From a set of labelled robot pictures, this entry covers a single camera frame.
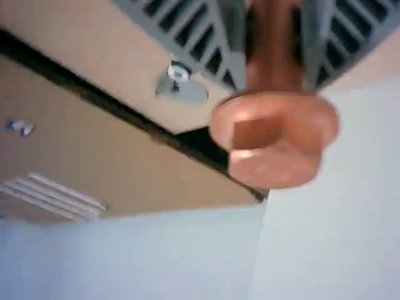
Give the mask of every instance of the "ceiling vent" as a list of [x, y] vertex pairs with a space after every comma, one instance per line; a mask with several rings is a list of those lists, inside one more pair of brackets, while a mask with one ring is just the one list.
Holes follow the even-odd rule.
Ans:
[[72, 220], [97, 219], [106, 210], [93, 198], [37, 173], [2, 182], [0, 192]]
[[192, 71], [244, 89], [245, 14], [240, 0], [112, 0]]
[[302, 5], [308, 89], [331, 84], [400, 24], [400, 0], [303, 0]]

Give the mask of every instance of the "ceiling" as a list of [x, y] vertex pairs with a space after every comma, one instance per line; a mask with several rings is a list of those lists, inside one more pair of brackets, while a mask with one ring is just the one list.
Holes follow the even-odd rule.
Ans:
[[[229, 95], [196, 74], [209, 90], [204, 104], [155, 97], [171, 56], [108, 0], [0, 0], [0, 25], [173, 133], [206, 126], [213, 107]], [[399, 48], [397, 31], [327, 90], [400, 73], [392, 59]]]

